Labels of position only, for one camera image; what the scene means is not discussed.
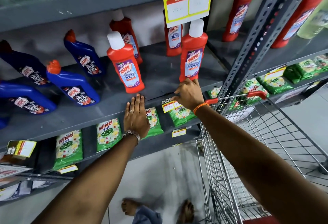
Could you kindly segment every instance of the hand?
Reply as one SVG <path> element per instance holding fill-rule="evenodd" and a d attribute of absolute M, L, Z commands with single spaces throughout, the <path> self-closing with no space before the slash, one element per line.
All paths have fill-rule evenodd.
<path fill-rule="evenodd" d="M 180 83 L 178 89 L 174 93 L 180 93 L 180 96 L 173 96 L 171 100 L 177 101 L 182 106 L 192 111 L 199 104 L 204 103 L 202 90 L 200 89 L 197 79 L 195 79 L 194 81 L 191 81 L 188 78 L 185 79 L 183 82 Z"/>
<path fill-rule="evenodd" d="M 137 94 L 136 100 L 134 97 L 130 102 L 126 103 L 124 115 L 124 132 L 127 130 L 135 131 L 140 135 L 140 138 L 147 136 L 150 129 L 150 123 L 145 112 L 145 98 Z"/>

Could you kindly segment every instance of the wristwatch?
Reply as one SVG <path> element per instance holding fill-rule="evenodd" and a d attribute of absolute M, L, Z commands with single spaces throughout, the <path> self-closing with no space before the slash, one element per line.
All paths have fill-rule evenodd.
<path fill-rule="evenodd" d="M 127 131 L 123 134 L 123 137 L 128 136 L 128 135 L 130 135 L 130 134 L 136 136 L 136 138 L 137 138 L 137 140 L 138 140 L 138 143 L 139 143 L 139 141 L 140 141 L 140 135 L 139 135 L 137 132 L 135 132 L 135 131 L 127 130 Z"/>

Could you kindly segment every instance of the blue denim jeans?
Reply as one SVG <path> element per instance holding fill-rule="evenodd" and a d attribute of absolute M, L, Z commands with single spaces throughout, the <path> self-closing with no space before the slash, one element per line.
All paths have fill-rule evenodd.
<path fill-rule="evenodd" d="M 132 224 L 162 224 L 162 222 L 160 213 L 142 205 L 137 208 Z"/>

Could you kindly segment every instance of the bare foot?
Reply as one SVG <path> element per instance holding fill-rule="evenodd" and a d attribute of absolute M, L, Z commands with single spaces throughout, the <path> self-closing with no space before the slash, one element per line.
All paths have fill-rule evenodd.
<path fill-rule="evenodd" d="M 194 205 L 189 200 L 183 203 L 181 213 L 179 215 L 178 223 L 192 223 L 195 218 Z"/>
<path fill-rule="evenodd" d="M 131 199 L 124 199 L 121 207 L 125 215 L 134 216 L 137 208 L 141 205 L 143 204 L 140 202 L 136 202 Z"/>

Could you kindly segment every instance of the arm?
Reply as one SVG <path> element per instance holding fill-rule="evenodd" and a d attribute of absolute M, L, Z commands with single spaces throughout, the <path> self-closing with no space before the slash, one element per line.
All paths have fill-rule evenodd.
<path fill-rule="evenodd" d="M 197 81 L 182 82 L 173 100 L 193 110 L 203 103 Z M 252 195 L 281 224 L 325 223 L 327 194 L 307 181 L 285 160 L 209 106 L 196 111 L 218 149 Z"/>
<path fill-rule="evenodd" d="M 131 105 L 127 103 L 124 130 L 136 131 L 144 138 L 149 129 L 144 97 L 137 94 L 135 103 L 134 97 Z M 137 138 L 134 135 L 123 137 L 112 149 L 74 178 L 32 224 L 101 223 L 136 145 Z"/>

